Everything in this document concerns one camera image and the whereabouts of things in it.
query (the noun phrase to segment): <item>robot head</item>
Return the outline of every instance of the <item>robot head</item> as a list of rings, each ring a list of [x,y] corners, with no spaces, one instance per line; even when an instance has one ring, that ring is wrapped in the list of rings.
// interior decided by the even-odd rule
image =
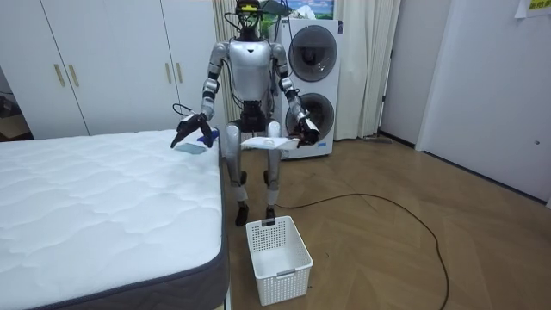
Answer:
[[[258,0],[238,0],[235,14],[239,19],[240,39],[257,40],[257,25],[262,20],[262,10]]]

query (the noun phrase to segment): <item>baseboard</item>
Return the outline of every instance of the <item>baseboard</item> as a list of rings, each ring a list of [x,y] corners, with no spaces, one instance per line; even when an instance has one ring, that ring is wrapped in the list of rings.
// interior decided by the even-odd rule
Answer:
[[[486,177],[486,176],[484,176],[484,175],[481,175],[480,173],[478,173],[478,172],[476,172],[476,171],[473,171],[473,170],[470,170],[470,169],[468,169],[468,168],[466,168],[466,167],[463,167],[463,166],[460,165],[460,164],[456,164],[456,163],[451,162],[451,161],[449,161],[449,160],[447,160],[447,159],[445,159],[445,158],[441,158],[440,156],[435,155],[435,154],[433,154],[433,153],[431,153],[431,152],[423,151],[423,153],[425,153],[425,154],[427,154],[427,155],[430,155],[430,156],[432,156],[433,158],[440,159],[440,160],[442,160],[443,162],[445,162],[445,163],[447,163],[447,164],[451,164],[451,165],[453,165],[454,167],[459,168],[459,169],[461,169],[461,170],[463,170],[463,171],[466,171],[466,172],[468,172],[468,173],[470,173],[470,174],[473,174],[473,175],[475,175],[475,176],[477,176],[477,177],[481,177],[481,178],[487,180],[488,182],[494,183],[494,184],[496,184],[496,185],[498,185],[498,186],[500,186],[500,187],[502,187],[502,188],[504,188],[504,189],[508,189],[508,190],[510,190],[510,191],[512,191],[512,192],[514,192],[514,193],[516,193],[516,194],[519,194],[519,195],[521,195],[521,196],[524,196],[524,197],[530,199],[531,201],[539,202],[539,203],[541,203],[542,205],[546,205],[546,203],[547,203],[547,207],[548,207],[548,208],[551,208],[551,201],[550,201],[550,202],[543,201],[543,200],[541,200],[541,199],[539,199],[539,198],[537,198],[537,197],[534,197],[534,196],[532,196],[532,195],[530,195],[530,194],[526,194],[526,193],[524,193],[524,192],[521,191],[521,190],[512,188],[512,187],[509,186],[509,185],[503,184],[503,183],[501,183],[500,181],[496,181],[496,180],[494,180],[494,179],[492,179],[492,178],[490,178],[490,177]]]
[[[390,138],[390,139],[392,139],[392,140],[394,140],[394,141],[400,143],[400,144],[403,144],[404,146],[409,146],[409,147],[411,147],[412,149],[415,148],[415,144],[412,143],[412,142],[410,142],[410,141],[406,141],[406,140],[404,140],[404,139],[402,139],[402,138],[398,138],[398,137],[396,137],[395,135],[390,134],[390,133],[386,133],[386,132],[384,132],[384,131],[382,131],[382,130],[380,130],[379,133],[382,134],[382,135],[384,135],[385,137],[388,137],[388,138]]]

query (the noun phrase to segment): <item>quilted mattress surface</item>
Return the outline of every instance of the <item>quilted mattress surface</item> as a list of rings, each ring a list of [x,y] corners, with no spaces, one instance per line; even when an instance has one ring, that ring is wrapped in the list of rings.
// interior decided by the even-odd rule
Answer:
[[[190,270],[220,252],[219,149],[174,131],[0,143],[0,309]],[[185,141],[195,142],[200,132]]]

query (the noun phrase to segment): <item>gold handle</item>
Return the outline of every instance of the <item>gold handle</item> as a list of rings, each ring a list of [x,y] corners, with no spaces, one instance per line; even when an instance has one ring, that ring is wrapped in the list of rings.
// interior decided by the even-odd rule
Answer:
[[[164,63],[164,68],[166,68],[166,77],[169,79],[169,84],[172,84],[172,77],[170,76],[169,63]]]
[[[180,84],[182,83],[182,70],[180,70],[180,63],[176,63],[176,68],[178,69],[178,79],[180,80]]]
[[[61,75],[61,70],[59,69],[59,65],[55,64],[53,65],[53,68],[55,68],[55,72],[58,74],[59,82],[61,83],[62,87],[65,87],[65,80],[63,79],[63,76]]]
[[[78,84],[78,78],[77,74],[75,74],[75,69],[72,67],[72,65],[69,65],[69,71],[71,72],[72,80],[75,82],[75,86],[79,86]]]

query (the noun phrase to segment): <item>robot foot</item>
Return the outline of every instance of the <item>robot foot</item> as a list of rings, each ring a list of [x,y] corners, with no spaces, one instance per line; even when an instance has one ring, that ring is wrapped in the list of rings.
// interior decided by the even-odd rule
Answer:
[[[247,223],[247,217],[249,216],[249,206],[244,204],[244,207],[239,206],[238,217],[235,218],[236,226],[243,226]]]
[[[276,217],[276,211],[273,208],[266,208],[266,219],[274,219]]]

